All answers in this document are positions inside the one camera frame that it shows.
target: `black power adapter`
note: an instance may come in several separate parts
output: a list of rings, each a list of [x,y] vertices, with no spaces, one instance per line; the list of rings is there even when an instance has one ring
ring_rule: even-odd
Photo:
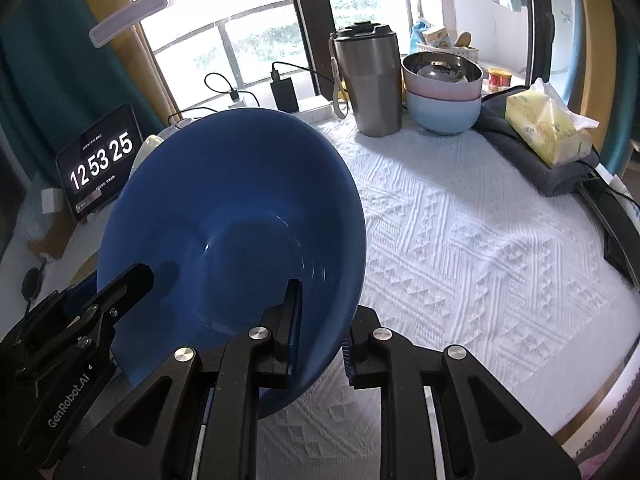
[[[273,93],[273,99],[276,101],[278,110],[289,114],[300,110],[291,78],[286,77],[280,79],[280,73],[277,70],[272,70],[271,79],[271,92]]]

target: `digital clock display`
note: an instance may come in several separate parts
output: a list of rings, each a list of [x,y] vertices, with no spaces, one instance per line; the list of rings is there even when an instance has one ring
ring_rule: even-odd
[[[142,145],[130,105],[103,117],[56,157],[60,181],[77,220],[116,196]]]

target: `pink bowl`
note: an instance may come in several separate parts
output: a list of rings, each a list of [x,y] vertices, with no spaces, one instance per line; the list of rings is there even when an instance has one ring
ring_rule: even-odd
[[[446,62],[464,73],[466,82],[439,81],[417,74],[430,62]],[[416,95],[442,101],[474,101],[482,93],[482,69],[475,63],[446,52],[415,52],[402,60],[406,89]]]

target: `black lid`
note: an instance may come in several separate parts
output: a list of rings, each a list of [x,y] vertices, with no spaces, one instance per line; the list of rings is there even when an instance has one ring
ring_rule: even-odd
[[[353,25],[338,30],[335,41],[369,40],[394,35],[395,32],[385,23],[355,22]]]

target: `stacked bowl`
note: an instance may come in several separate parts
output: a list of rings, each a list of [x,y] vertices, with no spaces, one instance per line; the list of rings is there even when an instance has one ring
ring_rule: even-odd
[[[480,115],[482,69],[447,52],[415,52],[402,60],[409,115],[439,135],[455,135]]]

